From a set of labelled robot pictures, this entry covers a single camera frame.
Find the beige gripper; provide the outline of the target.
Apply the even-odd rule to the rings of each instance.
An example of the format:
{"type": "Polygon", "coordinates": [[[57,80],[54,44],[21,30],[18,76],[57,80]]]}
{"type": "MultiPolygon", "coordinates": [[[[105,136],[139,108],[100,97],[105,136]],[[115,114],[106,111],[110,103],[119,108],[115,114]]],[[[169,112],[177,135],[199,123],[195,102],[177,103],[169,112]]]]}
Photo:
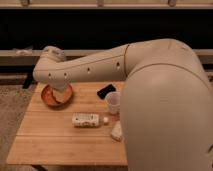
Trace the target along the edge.
{"type": "Polygon", "coordinates": [[[65,103],[72,96],[72,87],[66,84],[63,87],[52,88],[54,99],[59,103],[65,103]]]}

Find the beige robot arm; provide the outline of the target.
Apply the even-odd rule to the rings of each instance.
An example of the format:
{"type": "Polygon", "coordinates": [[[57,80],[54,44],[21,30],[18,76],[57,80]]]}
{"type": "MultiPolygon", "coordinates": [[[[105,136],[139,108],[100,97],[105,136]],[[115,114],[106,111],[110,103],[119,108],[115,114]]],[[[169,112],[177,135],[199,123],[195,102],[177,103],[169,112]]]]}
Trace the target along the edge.
{"type": "Polygon", "coordinates": [[[213,171],[213,87],[187,44],[149,40],[70,61],[48,46],[33,77],[56,90],[71,82],[122,81],[129,171],[213,171]]]}

